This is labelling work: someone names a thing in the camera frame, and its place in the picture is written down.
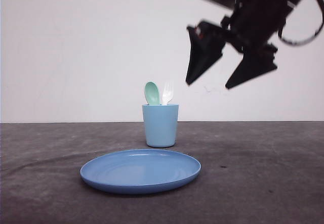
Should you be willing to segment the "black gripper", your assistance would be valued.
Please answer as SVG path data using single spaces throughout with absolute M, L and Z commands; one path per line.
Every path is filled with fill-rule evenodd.
M 194 83 L 217 62 L 226 43 L 243 54 L 225 84 L 227 89 L 276 70 L 273 61 L 277 47 L 268 40 L 285 24 L 292 10 L 288 4 L 244 4 L 220 24 L 201 20 L 194 27 L 188 26 L 190 58 L 186 83 Z

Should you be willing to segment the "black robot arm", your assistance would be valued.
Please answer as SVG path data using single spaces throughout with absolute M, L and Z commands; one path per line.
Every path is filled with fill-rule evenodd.
M 300 0 L 205 0 L 233 11 L 219 25 L 200 21 L 187 27 L 191 48 L 186 83 L 192 84 L 222 57 L 229 43 L 243 55 L 226 83 L 230 89 L 277 68 L 277 47 L 268 40 L 282 34 L 287 16 Z M 316 0 L 323 8 L 323 0 Z

